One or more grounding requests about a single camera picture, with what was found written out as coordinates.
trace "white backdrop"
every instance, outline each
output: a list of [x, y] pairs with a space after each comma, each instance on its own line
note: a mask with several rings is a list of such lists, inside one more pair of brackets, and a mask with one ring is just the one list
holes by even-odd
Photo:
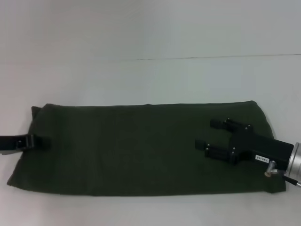
[[[280, 0], [0, 0], [0, 135], [26, 133], [30, 107], [45, 103], [255, 100], [277, 139], [300, 142], [301, 56], [271, 56], [301, 53], [299, 11], [299, 1]], [[175, 59], [186, 57], [198, 58]], [[39, 194], [6, 185], [19, 157], [0, 156], [4, 226], [301, 222], [293, 186], [274, 195]]]

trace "white label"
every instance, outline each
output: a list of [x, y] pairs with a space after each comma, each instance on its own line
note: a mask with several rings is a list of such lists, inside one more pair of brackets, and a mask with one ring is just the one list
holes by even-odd
[[259, 160], [259, 161], [263, 161], [263, 162], [269, 163], [269, 159], [268, 158], [262, 157], [260, 155], [255, 155], [255, 159]]

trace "white table surface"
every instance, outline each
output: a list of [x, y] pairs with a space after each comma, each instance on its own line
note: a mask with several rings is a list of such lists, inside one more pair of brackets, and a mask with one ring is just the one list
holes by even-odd
[[[299, 1], [280, 0], [2, 0], [0, 135], [26, 133], [30, 107], [45, 103], [255, 100], [277, 139], [300, 142], [301, 56], [271, 56], [301, 53], [299, 11]], [[186, 57], [199, 58], [176, 59]], [[301, 190], [294, 186], [280, 194], [40, 194], [6, 185], [19, 157], [0, 155], [3, 226], [301, 222]]]

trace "green fabric bag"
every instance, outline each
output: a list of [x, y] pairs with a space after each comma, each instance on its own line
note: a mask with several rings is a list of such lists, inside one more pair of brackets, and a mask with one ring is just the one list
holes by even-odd
[[94, 195], [153, 196], [285, 191], [281, 178], [264, 176], [265, 165], [237, 166], [204, 157], [200, 138], [227, 147], [231, 134], [210, 128], [228, 117], [273, 137], [254, 101], [32, 108], [30, 134], [47, 137], [47, 150], [26, 151], [8, 185], [28, 191]]

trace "metal cylinder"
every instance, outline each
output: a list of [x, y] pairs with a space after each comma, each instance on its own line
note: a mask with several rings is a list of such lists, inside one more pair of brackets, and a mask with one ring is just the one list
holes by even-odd
[[301, 181], [301, 145], [299, 143], [296, 143], [293, 148], [286, 170], [286, 176]]

